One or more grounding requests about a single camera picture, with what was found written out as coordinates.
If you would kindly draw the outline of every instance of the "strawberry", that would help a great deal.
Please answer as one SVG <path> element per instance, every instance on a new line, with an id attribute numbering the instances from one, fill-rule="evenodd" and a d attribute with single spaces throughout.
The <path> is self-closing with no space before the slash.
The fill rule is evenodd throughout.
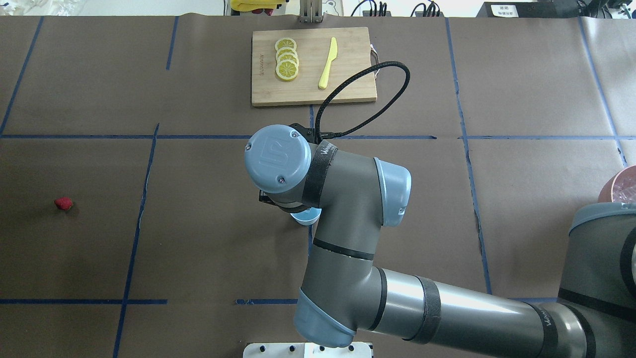
<path id="1" fill-rule="evenodd" d="M 64 211 L 69 211 L 71 207 L 73 207 L 73 201 L 71 201 L 70 197 L 61 197 L 59 199 L 56 199 L 54 203 L 58 209 Z"/>

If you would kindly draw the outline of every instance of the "wooden cutting board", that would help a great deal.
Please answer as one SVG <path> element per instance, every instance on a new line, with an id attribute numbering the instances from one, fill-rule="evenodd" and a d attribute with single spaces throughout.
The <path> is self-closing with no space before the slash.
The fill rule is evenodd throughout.
<path id="1" fill-rule="evenodd" d="M 298 48 L 300 72 L 293 81 L 276 77 L 274 44 L 292 38 Z M 331 38 L 338 42 L 338 57 L 331 63 L 329 85 L 318 88 Z M 346 79 L 371 66 L 371 43 L 367 27 L 254 31 L 252 35 L 252 105 L 289 106 L 319 104 Z M 373 73 L 351 83 L 333 103 L 371 102 L 378 97 Z"/>

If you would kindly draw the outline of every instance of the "black cable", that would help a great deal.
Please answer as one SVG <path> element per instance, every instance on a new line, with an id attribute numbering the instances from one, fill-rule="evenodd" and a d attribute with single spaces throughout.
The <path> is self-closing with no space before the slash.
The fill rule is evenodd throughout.
<path id="1" fill-rule="evenodd" d="M 585 1 L 583 1 L 583 0 L 577 0 L 577 1 L 579 2 L 579 6 L 580 6 L 580 9 L 581 9 L 582 16 L 591 17 L 592 16 L 592 12 L 590 10 L 590 5 L 585 3 Z"/>
<path id="2" fill-rule="evenodd" d="M 601 11 L 603 6 L 607 5 L 609 0 L 591 0 L 589 4 L 587 4 L 587 14 L 585 16 L 598 18 L 598 13 Z M 596 12 L 594 16 L 592 16 L 592 11 L 596 8 Z"/>
<path id="3" fill-rule="evenodd" d="M 402 70 L 404 70 L 404 84 L 402 85 L 402 88 L 400 88 L 400 90 L 396 93 L 395 96 L 393 96 L 393 98 L 381 109 L 378 111 L 378 113 L 372 115 L 369 119 L 365 120 L 364 122 L 358 124 L 357 126 L 349 129 L 348 131 L 344 131 L 344 132 L 321 132 L 320 131 L 320 120 L 322 118 L 322 113 L 324 112 L 324 109 L 327 108 L 327 106 L 329 105 L 329 103 L 331 102 L 331 100 L 334 99 L 334 97 L 336 97 L 343 89 L 345 89 L 346 86 L 350 85 L 351 83 L 353 83 L 354 81 L 358 80 L 359 78 L 368 75 L 374 71 L 376 71 L 377 69 L 380 68 L 384 68 L 384 67 L 399 67 Z M 379 64 L 373 65 L 369 68 L 366 68 L 358 73 L 356 73 L 355 75 L 349 77 L 346 81 L 342 82 L 335 90 L 333 90 L 332 93 L 330 93 L 329 96 L 327 96 L 327 98 L 322 102 L 322 104 L 320 105 L 320 108 L 318 108 L 318 113 L 316 114 L 316 118 L 315 118 L 315 125 L 314 125 L 314 135 L 315 135 L 315 144 L 320 144 L 320 142 L 323 139 L 331 139 L 331 138 L 338 138 L 338 137 L 342 137 L 342 136 L 346 136 L 348 134 L 351 134 L 355 131 L 357 131 L 358 129 L 366 126 L 367 124 L 369 124 L 372 120 L 378 118 L 379 116 L 381 116 L 386 110 L 389 109 L 389 107 L 391 107 L 391 105 L 393 104 L 393 102 L 397 101 L 398 98 L 400 96 L 402 96 L 402 93 L 404 93 L 404 90 L 406 90 L 406 87 L 408 86 L 408 82 L 411 80 L 411 72 L 408 70 L 408 67 L 406 67 L 405 64 L 403 64 L 402 62 L 398 62 L 398 61 L 386 61 L 386 62 L 381 62 Z"/>
<path id="4" fill-rule="evenodd" d="M 413 8 L 413 11 L 411 11 L 411 15 L 409 17 L 413 17 L 413 14 L 415 13 L 415 10 L 417 10 L 417 8 L 420 7 L 420 5 L 424 5 L 424 10 L 422 10 L 422 16 L 424 16 L 424 13 L 426 12 L 426 4 L 424 3 L 419 3 L 417 5 L 415 5 L 415 7 Z"/>
<path id="5" fill-rule="evenodd" d="M 429 1 L 431 3 L 429 4 L 429 9 L 426 11 L 426 17 L 433 17 L 435 16 L 435 9 L 437 6 L 435 5 L 435 1 Z"/>
<path id="6" fill-rule="evenodd" d="M 609 18 L 614 18 L 614 17 L 612 16 L 612 13 L 611 13 L 611 12 L 609 12 L 609 7 L 607 7 L 607 4 L 605 4 L 605 6 L 603 6 L 603 18 L 606 18 L 606 17 L 605 17 L 605 12 L 607 12 L 607 14 L 609 15 Z"/>
<path id="7" fill-rule="evenodd" d="M 586 16 L 588 5 L 582 0 L 576 0 L 576 4 L 579 8 L 579 16 Z"/>
<path id="8" fill-rule="evenodd" d="M 358 10 L 358 8 L 360 7 L 360 5 L 366 3 L 367 1 L 369 1 L 370 3 L 373 3 L 373 5 L 378 6 L 374 0 L 362 0 L 360 1 L 360 3 L 358 3 L 358 5 L 356 5 L 356 7 L 354 8 L 354 11 L 352 11 L 351 16 L 353 16 L 356 13 L 356 10 Z M 371 7 L 371 9 L 369 10 L 369 16 L 373 13 L 373 7 Z"/>

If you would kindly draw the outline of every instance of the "metal bracket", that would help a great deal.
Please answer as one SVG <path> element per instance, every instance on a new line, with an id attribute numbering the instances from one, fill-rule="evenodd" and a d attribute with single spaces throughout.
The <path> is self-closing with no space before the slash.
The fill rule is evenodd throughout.
<path id="1" fill-rule="evenodd" d="M 322 0 L 300 0 L 300 22 L 322 22 Z"/>

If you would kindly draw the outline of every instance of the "plastic knife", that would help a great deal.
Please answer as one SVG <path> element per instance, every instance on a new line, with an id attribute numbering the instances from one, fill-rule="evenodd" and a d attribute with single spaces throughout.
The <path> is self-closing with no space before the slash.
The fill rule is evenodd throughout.
<path id="1" fill-rule="evenodd" d="M 338 42 L 336 42 L 336 38 L 331 38 L 329 55 L 327 55 L 327 63 L 324 64 L 322 76 L 320 76 L 320 80 L 318 81 L 318 88 L 327 88 L 327 84 L 329 83 L 329 71 L 331 70 L 331 61 L 335 60 L 336 57 L 338 57 Z"/>

